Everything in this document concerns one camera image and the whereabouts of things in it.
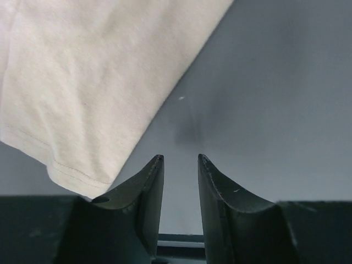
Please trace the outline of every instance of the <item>stitching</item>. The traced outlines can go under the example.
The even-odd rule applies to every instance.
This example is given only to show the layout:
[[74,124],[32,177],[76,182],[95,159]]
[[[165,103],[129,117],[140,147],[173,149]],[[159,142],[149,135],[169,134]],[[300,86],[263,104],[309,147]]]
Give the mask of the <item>stitching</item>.
[[83,176],[85,176],[85,177],[87,177],[87,178],[89,178],[89,179],[91,179],[91,180],[93,180],[93,181],[95,181],[95,182],[104,183],[104,184],[112,184],[112,183],[113,183],[113,181],[112,181],[111,183],[106,183],[106,182],[104,182],[104,181],[96,180],[96,179],[94,179],[94,178],[88,176],[87,174],[81,172],[80,170],[77,170],[77,169],[74,169],[74,168],[71,168],[71,167],[67,167],[67,166],[65,166],[65,165],[63,165],[63,164],[61,164],[61,163],[58,163],[58,162],[55,160],[55,157],[53,156],[53,154],[51,154],[51,157],[52,157],[52,161],[53,161],[55,164],[58,164],[59,166],[62,166],[62,167],[64,167],[64,168],[68,168],[68,169],[70,169],[70,170],[72,170],[72,171],[78,172],[78,173],[82,174]]
[[14,128],[14,127],[13,127],[13,126],[11,126],[11,125],[0,125],[0,127],[8,127],[8,128],[13,129],[13,130],[18,130],[18,131],[21,131],[23,134],[25,134],[25,135],[27,135],[27,136],[29,136],[29,137],[31,137],[31,138],[33,138],[33,139],[35,139],[36,141],[38,141],[38,142],[40,142],[40,143],[43,143],[44,145],[46,145],[46,146],[50,147],[50,145],[49,145],[49,144],[47,144],[47,143],[45,143],[45,142],[43,142],[43,141],[41,141],[41,140],[39,140],[39,139],[37,139],[37,138],[35,138],[35,137],[33,137],[33,136],[29,135],[29,134],[27,134],[25,131],[23,131],[23,130],[21,130],[21,129],[19,129],[19,128]]
[[[16,128],[10,126],[10,125],[0,125],[0,127],[9,127],[9,128],[14,129],[14,130],[19,130],[19,131],[23,132],[22,130],[16,129]],[[17,136],[17,137],[19,137],[19,138],[21,138],[21,139],[27,141],[27,142],[29,142],[29,143],[35,145],[32,141],[23,138],[22,136],[16,134],[14,131],[7,130],[7,132],[9,132],[9,133],[11,133],[11,134],[13,134],[13,135],[15,135],[15,136]],[[33,139],[35,139],[35,140],[37,140],[37,141],[43,143],[43,144],[45,144],[46,146],[49,147],[49,145],[46,144],[46,143],[44,143],[43,141],[41,141],[41,140],[39,140],[39,139],[36,139],[35,137],[33,137],[33,136],[31,136],[31,135],[28,135],[28,134],[25,133],[25,132],[23,132],[23,133],[24,133],[25,135],[27,135],[27,136],[29,136],[29,137],[31,137],[31,138],[33,138]],[[44,150],[46,150],[46,151],[49,151],[48,149],[46,149],[46,148],[44,148],[44,147],[42,147],[42,146],[40,146],[40,145],[35,145],[35,146],[38,146],[38,147],[40,147],[41,149],[44,149]],[[92,177],[89,177],[88,175],[86,175],[85,173],[83,173],[83,172],[81,172],[81,171],[79,171],[79,170],[77,170],[77,169],[70,168],[70,167],[67,167],[67,166],[65,166],[65,165],[62,165],[62,164],[58,163],[58,162],[55,160],[55,158],[53,157],[53,155],[50,155],[50,156],[51,156],[52,158],[51,158],[49,161],[50,161],[50,163],[51,163],[51,165],[53,166],[54,169],[56,169],[57,171],[59,171],[59,172],[61,172],[61,173],[63,173],[63,174],[66,174],[66,175],[68,175],[68,176],[71,176],[72,178],[77,179],[77,180],[79,180],[79,181],[81,181],[81,182],[83,182],[83,183],[85,183],[85,184],[87,184],[87,185],[89,185],[89,186],[93,186],[93,187],[99,188],[99,187],[97,187],[97,186],[88,184],[88,183],[86,183],[85,181],[82,181],[81,179],[76,178],[76,177],[74,177],[74,176],[71,175],[71,174],[62,172],[61,170],[59,170],[58,168],[56,168],[56,167],[54,166],[54,164],[58,164],[58,165],[60,165],[60,166],[62,166],[62,167],[65,167],[65,168],[71,169],[71,170],[73,170],[73,171],[76,171],[76,172],[78,172],[78,173],[81,173],[83,176],[86,176],[87,178],[89,178],[89,179],[91,179],[91,180],[93,180],[93,181],[95,181],[95,182],[98,182],[98,183],[102,183],[102,184],[112,184],[112,183],[113,183],[113,182],[111,182],[111,183],[105,183],[105,182],[103,182],[103,181],[99,181],[99,180],[93,179]]]
[[87,185],[89,185],[89,186],[92,186],[92,187],[94,187],[94,188],[100,189],[100,187],[98,187],[98,186],[95,186],[95,185],[91,185],[91,184],[89,184],[89,183],[86,183],[85,181],[82,181],[81,179],[76,178],[76,177],[74,177],[73,175],[70,175],[70,174],[68,174],[68,173],[66,173],[66,172],[63,172],[63,171],[59,170],[58,168],[56,168],[56,167],[54,166],[54,164],[53,164],[52,162],[51,162],[51,165],[52,165],[53,168],[54,168],[55,170],[57,170],[58,172],[61,172],[61,173],[63,173],[63,174],[66,174],[67,176],[70,176],[70,177],[72,177],[72,178],[74,178],[74,179],[76,179],[76,180],[79,180],[80,182],[83,182],[83,183],[85,183],[85,184],[87,184]]
[[[14,128],[14,127],[11,126],[11,125],[0,125],[0,127],[9,127],[9,128],[11,128],[11,129],[13,129],[13,130],[21,131],[23,134],[25,134],[25,135],[31,137],[32,139],[34,139],[34,140],[36,140],[36,141],[38,141],[38,142],[40,142],[40,143],[43,143],[44,145],[50,147],[49,144],[47,144],[47,143],[45,143],[45,142],[43,142],[43,141],[41,141],[41,140],[39,140],[39,139],[33,137],[32,135],[27,134],[25,131],[23,131],[23,130],[21,130],[21,129]],[[14,132],[12,132],[12,134],[14,134],[14,135],[18,136],[19,138],[22,138],[23,140],[25,140],[23,137],[20,137],[18,134],[15,134]],[[63,164],[61,164],[61,163],[59,163],[59,162],[55,159],[54,154],[53,154],[52,151],[51,151],[50,157],[53,159],[53,162],[55,162],[55,164],[58,164],[59,166],[62,166],[62,167],[64,167],[64,168],[68,168],[68,169],[71,169],[71,170],[73,170],[73,171],[76,171],[76,172],[78,172],[78,173],[84,175],[85,177],[87,177],[87,178],[89,178],[89,179],[91,179],[91,180],[94,180],[95,182],[104,183],[104,184],[112,184],[112,183],[113,183],[113,181],[112,181],[111,183],[106,183],[106,182],[104,182],[104,181],[96,180],[96,179],[94,179],[94,178],[88,176],[88,175],[85,174],[84,172],[81,172],[80,170],[77,170],[77,169],[74,169],[74,168],[71,168],[71,167],[67,167],[67,166],[65,166],[65,165],[63,165]]]

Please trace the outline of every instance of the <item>beige cloth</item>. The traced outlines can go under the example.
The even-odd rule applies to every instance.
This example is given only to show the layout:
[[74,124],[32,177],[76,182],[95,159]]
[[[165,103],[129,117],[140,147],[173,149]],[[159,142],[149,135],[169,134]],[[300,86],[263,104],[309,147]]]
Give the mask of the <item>beige cloth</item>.
[[1,141],[103,194],[231,2],[0,0]]

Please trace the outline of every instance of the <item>cloth hem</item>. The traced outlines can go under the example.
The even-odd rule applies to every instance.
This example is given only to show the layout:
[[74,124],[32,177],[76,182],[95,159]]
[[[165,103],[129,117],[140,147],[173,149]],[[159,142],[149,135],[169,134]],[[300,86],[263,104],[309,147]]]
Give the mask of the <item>cloth hem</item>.
[[65,189],[93,199],[104,194],[112,185],[58,163],[48,144],[10,125],[0,125],[0,140],[45,164],[50,179]]

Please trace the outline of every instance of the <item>black plastic part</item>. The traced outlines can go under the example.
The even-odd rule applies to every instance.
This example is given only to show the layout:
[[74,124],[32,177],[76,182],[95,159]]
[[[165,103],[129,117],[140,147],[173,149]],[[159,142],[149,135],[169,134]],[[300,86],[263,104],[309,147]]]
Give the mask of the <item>black plastic part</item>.
[[271,203],[199,155],[208,264],[352,263],[351,202]]
[[165,261],[162,261],[162,260],[153,260],[152,264],[170,264],[170,262],[165,262]]
[[156,256],[162,156],[106,194],[0,197],[1,263],[135,263]]
[[172,257],[187,260],[205,260],[203,247],[159,246],[158,258]]

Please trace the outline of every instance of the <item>gray table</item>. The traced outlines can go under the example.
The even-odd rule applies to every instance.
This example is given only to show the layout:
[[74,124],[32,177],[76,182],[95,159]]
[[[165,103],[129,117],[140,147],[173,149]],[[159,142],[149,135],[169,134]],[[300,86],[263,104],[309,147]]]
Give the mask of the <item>gray table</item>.
[[[351,200],[351,14],[350,0],[237,0],[115,185],[163,154],[169,234],[202,234],[199,153],[271,201]],[[0,168],[0,193],[69,193],[3,144]]]

